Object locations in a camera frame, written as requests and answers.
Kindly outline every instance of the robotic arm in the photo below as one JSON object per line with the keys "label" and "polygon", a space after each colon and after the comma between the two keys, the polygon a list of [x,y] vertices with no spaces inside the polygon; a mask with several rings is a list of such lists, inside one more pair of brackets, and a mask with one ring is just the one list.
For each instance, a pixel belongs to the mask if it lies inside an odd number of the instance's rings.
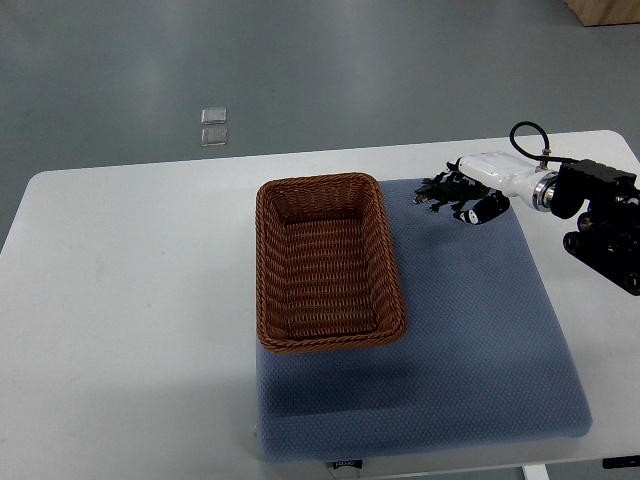
{"label": "robotic arm", "polygon": [[[515,142],[515,132],[523,125],[542,134],[542,155],[531,155]],[[564,236],[565,250],[630,294],[640,296],[640,190],[634,186],[636,175],[592,160],[551,157],[546,133],[531,122],[517,124],[510,138],[516,150],[539,165],[503,152],[471,155],[449,164],[452,170],[497,191],[471,210],[457,213],[456,218],[485,223],[508,209],[507,197],[520,197],[530,208],[568,219],[588,200],[587,211],[578,217],[578,231]],[[547,169],[550,161],[560,162],[559,171]]]}

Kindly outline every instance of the white table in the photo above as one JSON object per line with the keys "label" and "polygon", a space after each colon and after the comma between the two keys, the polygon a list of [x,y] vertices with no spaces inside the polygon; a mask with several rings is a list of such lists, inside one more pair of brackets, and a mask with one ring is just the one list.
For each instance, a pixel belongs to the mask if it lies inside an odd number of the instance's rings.
{"label": "white table", "polygon": [[[553,153],[634,173],[608,131]],[[539,151],[537,137],[525,137]],[[325,479],[256,457],[255,193],[270,179],[433,176],[507,139],[44,172],[0,255],[0,477]],[[640,299],[564,252],[573,220],[512,201],[593,414],[579,439],[367,459],[361,476],[640,453]]]}

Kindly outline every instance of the brown wicker basket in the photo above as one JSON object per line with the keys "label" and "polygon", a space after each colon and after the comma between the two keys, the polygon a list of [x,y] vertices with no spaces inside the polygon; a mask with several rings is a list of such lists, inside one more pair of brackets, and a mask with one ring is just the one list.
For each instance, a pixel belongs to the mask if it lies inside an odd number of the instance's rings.
{"label": "brown wicker basket", "polygon": [[258,338],[271,351],[400,338],[407,313],[378,182],[346,173],[263,185],[256,287]]}

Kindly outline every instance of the gray mat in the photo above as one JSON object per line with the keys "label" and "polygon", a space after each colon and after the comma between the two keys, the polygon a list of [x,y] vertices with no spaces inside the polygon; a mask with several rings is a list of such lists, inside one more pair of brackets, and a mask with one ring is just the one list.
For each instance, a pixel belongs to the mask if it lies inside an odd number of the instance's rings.
{"label": "gray mat", "polygon": [[582,386],[513,211],[463,224],[448,207],[413,205],[420,182],[381,182],[409,314],[398,342],[298,355],[257,344],[265,461],[588,432]]}

